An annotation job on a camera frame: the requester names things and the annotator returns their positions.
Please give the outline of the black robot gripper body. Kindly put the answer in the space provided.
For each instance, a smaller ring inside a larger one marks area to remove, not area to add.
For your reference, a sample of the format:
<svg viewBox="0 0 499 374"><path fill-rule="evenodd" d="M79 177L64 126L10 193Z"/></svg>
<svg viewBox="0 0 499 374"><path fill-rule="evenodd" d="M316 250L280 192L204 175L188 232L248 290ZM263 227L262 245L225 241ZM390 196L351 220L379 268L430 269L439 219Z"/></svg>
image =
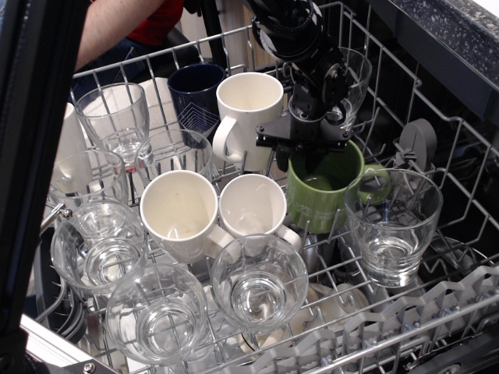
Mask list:
<svg viewBox="0 0 499 374"><path fill-rule="evenodd" d="M327 108L315 97L293 95L285 115L256 127L256 145L289 153L342 151L351 138L346 119L342 102Z"/></svg>

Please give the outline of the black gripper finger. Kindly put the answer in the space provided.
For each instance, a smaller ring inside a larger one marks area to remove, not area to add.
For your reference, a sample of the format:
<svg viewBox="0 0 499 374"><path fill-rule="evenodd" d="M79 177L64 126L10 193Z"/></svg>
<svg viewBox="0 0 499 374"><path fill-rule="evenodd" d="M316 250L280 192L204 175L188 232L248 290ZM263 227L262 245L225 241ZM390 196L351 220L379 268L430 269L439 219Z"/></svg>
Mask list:
<svg viewBox="0 0 499 374"><path fill-rule="evenodd" d="M280 171L288 170L288 159L290 157L290 150L285 144L279 143L276 146L275 159Z"/></svg>
<svg viewBox="0 0 499 374"><path fill-rule="evenodd" d="M327 152L319 150L308 150L304 155L305 170L308 175L313 174L323 161Z"/></svg>

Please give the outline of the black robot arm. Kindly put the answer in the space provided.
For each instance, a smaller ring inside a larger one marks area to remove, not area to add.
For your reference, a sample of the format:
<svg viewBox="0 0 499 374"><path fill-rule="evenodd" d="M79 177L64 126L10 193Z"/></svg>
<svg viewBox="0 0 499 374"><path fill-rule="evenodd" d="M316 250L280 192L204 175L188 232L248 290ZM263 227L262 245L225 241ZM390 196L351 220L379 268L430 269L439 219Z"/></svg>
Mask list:
<svg viewBox="0 0 499 374"><path fill-rule="evenodd" d="M293 154L315 172L331 152L345 150L345 100L352 81L345 57L324 28L312 1L249 1L252 31L275 60L292 66L292 96L286 116L256 127L257 145L272 148L278 167L287 171Z"/></svg>

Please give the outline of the person forearm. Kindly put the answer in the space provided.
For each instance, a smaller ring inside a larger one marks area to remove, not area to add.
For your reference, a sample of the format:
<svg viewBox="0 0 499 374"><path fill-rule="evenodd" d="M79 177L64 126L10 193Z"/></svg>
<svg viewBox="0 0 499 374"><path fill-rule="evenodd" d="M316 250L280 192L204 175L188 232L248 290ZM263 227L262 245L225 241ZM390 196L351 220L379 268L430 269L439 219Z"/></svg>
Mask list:
<svg viewBox="0 0 499 374"><path fill-rule="evenodd" d="M83 25L75 70L83 68L127 37L163 1L108 0L90 4Z"/></svg>

